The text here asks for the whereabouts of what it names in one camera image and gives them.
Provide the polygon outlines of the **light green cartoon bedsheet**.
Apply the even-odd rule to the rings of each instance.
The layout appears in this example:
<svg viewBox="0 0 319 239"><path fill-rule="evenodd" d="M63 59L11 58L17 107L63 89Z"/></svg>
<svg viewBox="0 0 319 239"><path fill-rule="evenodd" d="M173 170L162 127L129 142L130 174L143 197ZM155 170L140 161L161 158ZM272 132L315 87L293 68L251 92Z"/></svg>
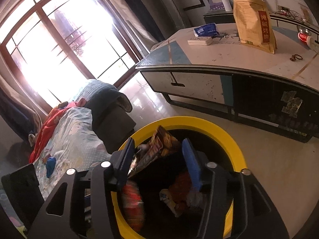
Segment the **light green cartoon bedsheet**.
<svg viewBox="0 0 319 239"><path fill-rule="evenodd" d="M74 168L76 171L89 170L99 162L108 161L111 155L107 152L102 140L92 127L93 115L86 107L72 107L66 111L57 124L52 137L33 162L39 189L46 199L65 172ZM56 159L51 177L46 177L43 158L51 155Z"/></svg>

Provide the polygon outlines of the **blue crumpled wrapper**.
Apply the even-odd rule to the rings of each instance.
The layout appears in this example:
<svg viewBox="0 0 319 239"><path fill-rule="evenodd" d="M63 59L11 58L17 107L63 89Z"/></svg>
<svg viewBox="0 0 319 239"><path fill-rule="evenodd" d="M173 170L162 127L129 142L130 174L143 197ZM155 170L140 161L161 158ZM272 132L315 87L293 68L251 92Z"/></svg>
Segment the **blue crumpled wrapper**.
<svg viewBox="0 0 319 239"><path fill-rule="evenodd" d="M48 157L45 163L45 167L46 167L46 177L49 179L55 169L56 166L56 158L54 157Z"/></svg>

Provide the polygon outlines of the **window with brown frame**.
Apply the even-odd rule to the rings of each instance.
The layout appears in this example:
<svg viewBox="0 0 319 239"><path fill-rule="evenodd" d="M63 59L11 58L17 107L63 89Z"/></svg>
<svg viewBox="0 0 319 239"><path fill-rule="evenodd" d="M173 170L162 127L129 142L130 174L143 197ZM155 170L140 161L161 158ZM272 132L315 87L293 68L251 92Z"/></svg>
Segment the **window with brown frame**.
<svg viewBox="0 0 319 239"><path fill-rule="evenodd" d="M121 86L142 57L102 0L17 0L1 18L1 54L45 112L86 80Z"/></svg>

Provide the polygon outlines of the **red floral blanket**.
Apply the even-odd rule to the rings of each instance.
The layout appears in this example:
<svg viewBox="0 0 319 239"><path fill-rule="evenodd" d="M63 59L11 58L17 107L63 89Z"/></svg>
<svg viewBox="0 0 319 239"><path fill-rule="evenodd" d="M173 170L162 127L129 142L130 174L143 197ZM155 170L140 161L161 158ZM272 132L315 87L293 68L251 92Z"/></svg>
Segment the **red floral blanket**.
<svg viewBox="0 0 319 239"><path fill-rule="evenodd" d="M85 98L81 98L79 101L63 102L54 107L46 118L46 121L42 125L40 132L37 136L33 152L29 157L29 163L35 162L41 155L42 150L47 145L48 141L52 137L56 126L60 119L66 113L66 111L72 107L84 107L87 103Z"/></svg>

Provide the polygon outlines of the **yellow paper food bag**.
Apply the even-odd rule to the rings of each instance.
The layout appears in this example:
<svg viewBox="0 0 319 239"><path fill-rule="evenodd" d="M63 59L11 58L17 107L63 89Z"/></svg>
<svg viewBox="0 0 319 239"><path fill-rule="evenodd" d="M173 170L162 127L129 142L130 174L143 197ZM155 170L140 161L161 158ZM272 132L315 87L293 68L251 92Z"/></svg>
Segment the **yellow paper food bag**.
<svg viewBox="0 0 319 239"><path fill-rule="evenodd" d="M241 44L275 53L276 38L264 1L234 0L233 14Z"/></svg>

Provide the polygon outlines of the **tv cabinet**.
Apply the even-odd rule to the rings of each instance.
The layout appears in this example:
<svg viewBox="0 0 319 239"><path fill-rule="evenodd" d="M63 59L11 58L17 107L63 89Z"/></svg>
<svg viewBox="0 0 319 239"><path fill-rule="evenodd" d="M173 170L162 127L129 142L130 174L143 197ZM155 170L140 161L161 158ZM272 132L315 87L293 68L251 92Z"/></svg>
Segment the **tv cabinet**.
<svg viewBox="0 0 319 239"><path fill-rule="evenodd" d="M211 11L203 15L205 23L235 23L234 15L232 12L226 11ZM270 14L271 24L276 27L282 27L289 30L298 31L298 27L307 29L309 32L318 33L318 26L292 20L286 16L278 14Z"/></svg>

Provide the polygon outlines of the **grey beige curtain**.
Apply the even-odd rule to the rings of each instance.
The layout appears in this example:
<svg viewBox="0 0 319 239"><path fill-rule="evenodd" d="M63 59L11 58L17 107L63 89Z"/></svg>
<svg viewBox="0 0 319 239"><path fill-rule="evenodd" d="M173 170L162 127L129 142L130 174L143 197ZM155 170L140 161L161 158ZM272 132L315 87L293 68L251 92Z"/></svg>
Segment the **grey beige curtain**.
<svg viewBox="0 0 319 239"><path fill-rule="evenodd" d="M142 57L164 40L153 17L141 0L102 0L124 29Z"/></svg>

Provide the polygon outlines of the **red snack packet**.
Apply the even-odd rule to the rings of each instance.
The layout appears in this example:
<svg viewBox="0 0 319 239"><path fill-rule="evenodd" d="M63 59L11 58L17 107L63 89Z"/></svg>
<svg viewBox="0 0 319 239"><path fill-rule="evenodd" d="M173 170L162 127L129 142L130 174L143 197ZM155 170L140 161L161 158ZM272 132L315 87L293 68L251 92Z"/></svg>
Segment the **red snack packet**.
<svg viewBox="0 0 319 239"><path fill-rule="evenodd" d="M144 208L140 191L133 181L127 181L122 189L123 216L127 224L140 232L144 224Z"/></svg>

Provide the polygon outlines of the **blue quilted sofa cover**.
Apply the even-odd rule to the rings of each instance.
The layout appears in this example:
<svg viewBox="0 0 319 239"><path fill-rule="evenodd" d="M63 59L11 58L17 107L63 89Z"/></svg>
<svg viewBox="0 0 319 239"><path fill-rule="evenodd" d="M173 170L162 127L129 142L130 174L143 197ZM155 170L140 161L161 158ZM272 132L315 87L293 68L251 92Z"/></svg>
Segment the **blue quilted sofa cover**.
<svg viewBox="0 0 319 239"><path fill-rule="evenodd" d="M92 127L103 141L108 153L118 150L134 133L136 123L129 116L132 104L114 85L88 79L79 86L74 101L84 98L85 107L91 109Z"/></svg>

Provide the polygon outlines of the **red cola bottle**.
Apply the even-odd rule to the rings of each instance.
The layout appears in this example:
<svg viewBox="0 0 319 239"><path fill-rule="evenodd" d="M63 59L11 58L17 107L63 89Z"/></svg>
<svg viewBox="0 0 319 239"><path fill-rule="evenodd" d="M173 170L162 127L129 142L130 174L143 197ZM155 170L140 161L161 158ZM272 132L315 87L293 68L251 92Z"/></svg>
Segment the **red cola bottle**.
<svg viewBox="0 0 319 239"><path fill-rule="evenodd" d="M302 33L302 32L299 32L297 36L298 36L299 40L302 41L303 43L307 44L307 46L310 49L318 52L318 47L319 47L318 41L315 40L314 38L312 38L312 36L309 36L309 35Z"/></svg>

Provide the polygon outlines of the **blue tissue pack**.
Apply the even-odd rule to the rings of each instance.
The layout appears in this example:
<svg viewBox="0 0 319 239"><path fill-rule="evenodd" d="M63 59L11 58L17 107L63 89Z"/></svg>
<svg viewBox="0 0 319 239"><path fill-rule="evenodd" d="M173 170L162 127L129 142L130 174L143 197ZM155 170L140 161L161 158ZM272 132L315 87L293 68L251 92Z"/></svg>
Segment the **blue tissue pack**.
<svg viewBox="0 0 319 239"><path fill-rule="evenodd" d="M205 24L194 28L195 37L216 37L219 35L215 23Z"/></svg>

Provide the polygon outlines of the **coffee table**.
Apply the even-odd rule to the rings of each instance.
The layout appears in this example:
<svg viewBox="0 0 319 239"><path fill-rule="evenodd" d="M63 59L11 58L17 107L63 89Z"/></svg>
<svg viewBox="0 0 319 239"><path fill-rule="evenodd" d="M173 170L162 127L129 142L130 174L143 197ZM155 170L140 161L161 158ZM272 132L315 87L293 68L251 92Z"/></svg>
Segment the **coffee table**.
<svg viewBox="0 0 319 239"><path fill-rule="evenodd" d="M171 105L308 142L318 137L318 52L296 32L274 28L274 54L241 44L234 23L208 46L181 29L137 68Z"/></svg>

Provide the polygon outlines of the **dark snack wrapper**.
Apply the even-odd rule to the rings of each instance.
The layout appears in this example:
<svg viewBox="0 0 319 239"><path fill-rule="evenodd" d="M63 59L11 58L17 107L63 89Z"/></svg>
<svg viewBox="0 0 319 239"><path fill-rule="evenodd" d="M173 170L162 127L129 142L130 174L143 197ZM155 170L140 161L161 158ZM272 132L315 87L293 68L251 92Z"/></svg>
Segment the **dark snack wrapper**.
<svg viewBox="0 0 319 239"><path fill-rule="evenodd" d="M137 147L129 168L128 178L133 177L158 158L177 152L180 147L181 143L174 136L163 126L158 126L149 142Z"/></svg>

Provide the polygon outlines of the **white power strip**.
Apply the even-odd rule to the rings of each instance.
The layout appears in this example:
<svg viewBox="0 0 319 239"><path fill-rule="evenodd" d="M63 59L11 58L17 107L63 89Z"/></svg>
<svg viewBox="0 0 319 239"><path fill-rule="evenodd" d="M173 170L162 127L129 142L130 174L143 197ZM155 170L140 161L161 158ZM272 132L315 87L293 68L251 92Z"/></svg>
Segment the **white power strip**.
<svg viewBox="0 0 319 239"><path fill-rule="evenodd" d="M188 40L189 45L208 46L213 42L211 37L192 37Z"/></svg>

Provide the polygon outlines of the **yellow rim trash bin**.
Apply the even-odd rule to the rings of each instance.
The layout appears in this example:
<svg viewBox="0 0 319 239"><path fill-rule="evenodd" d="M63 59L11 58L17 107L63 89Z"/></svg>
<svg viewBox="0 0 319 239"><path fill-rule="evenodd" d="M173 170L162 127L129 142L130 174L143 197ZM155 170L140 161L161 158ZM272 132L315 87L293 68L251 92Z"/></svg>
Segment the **yellow rim trash bin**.
<svg viewBox="0 0 319 239"><path fill-rule="evenodd" d="M201 118L191 116L175 116L160 119L140 128L130 137L134 139L135 145L138 146L143 141L151 137L159 125L163 126L167 131L173 129L187 129L202 133L215 140L224 149L225 153L230 159L234 171L240 172L242 169L247 168L245 158L235 140L221 127ZM118 206L117 193L112 192L111 197L114 204L116 221L121 237L144 238L140 234L136 233L125 221ZM223 236L228 235L232 229L233 205L234 204L232 203L226 214Z"/></svg>

